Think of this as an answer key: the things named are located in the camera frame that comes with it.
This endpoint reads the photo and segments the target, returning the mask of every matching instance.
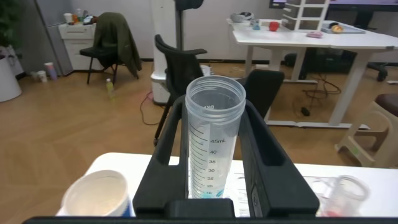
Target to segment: monitor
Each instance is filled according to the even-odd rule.
[[[286,0],[270,0],[271,8],[282,9]],[[330,0],[331,10],[398,11],[398,0]]]

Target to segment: white drawer unit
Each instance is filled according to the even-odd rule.
[[[74,70],[88,70],[90,67],[90,58],[80,55],[81,49],[93,46],[95,24],[87,26],[70,26],[67,24],[59,25],[61,37],[67,49],[70,62]],[[93,69],[102,70],[100,62],[94,58]]]
[[[282,25],[295,32],[320,31],[330,0],[287,0]]]

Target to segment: wooden floor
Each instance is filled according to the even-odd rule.
[[[243,65],[212,63],[218,75],[239,77]],[[116,100],[110,101],[105,74],[75,73],[56,82],[20,81],[21,96],[0,103],[0,223],[21,223],[37,215],[53,215],[67,187],[82,176],[98,156],[107,152],[152,154],[157,126],[141,121],[139,105],[150,92],[152,63],[143,64],[136,80],[125,67],[119,69]],[[286,76],[291,69],[284,68]],[[380,93],[397,93],[398,86],[376,81],[368,70],[344,118],[358,113]],[[327,80],[343,88],[344,74]],[[391,69],[388,80],[398,80]],[[272,107],[271,119],[327,122],[338,96],[315,102],[311,117],[300,115],[310,100],[302,90],[314,85],[284,84]],[[147,100],[142,107],[148,123],[159,121],[163,109]],[[356,163],[333,148],[345,130],[271,127],[277,140],[296,163],[353,166]],[[176,143],[174,155],[178,155]],[[235,159],[240,159],[239,149]]]

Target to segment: plastic measuring cylinder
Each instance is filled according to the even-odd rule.
[[[246,105],[246,92],[231,78],[200,77],[189,84],[185,104],[191,195],[221,198]]]

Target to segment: plastic cup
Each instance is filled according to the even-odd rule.
[[[327,188],[320,194],[322,202],[321,212],[324,217],[355,217],[361,204],[369,197],[368,188],[358,179],[348,175],[331,177],[323,182]]]
[[[86,175],[62,199],[67,216],[130,217],[127,180],[113,170]]]
[[[47,72],[49,73],[52,80],[57,80],[58,75],[55,71],[54,64],[52,62],[44,63],[45,67],[47,68]]]
[[[189,84],[185,104],[191,195],[221,198],[246,105],[246,92],[240,83],[227,77],[200,77]]]
[[[73,22],[72,13],[65,13],[63,16],[65,17],[65,20],[66,20],[67,23]]]
[[[40,81],[47,82],[47,74],[45,71],[38,71],[37,76],[40,78]]]

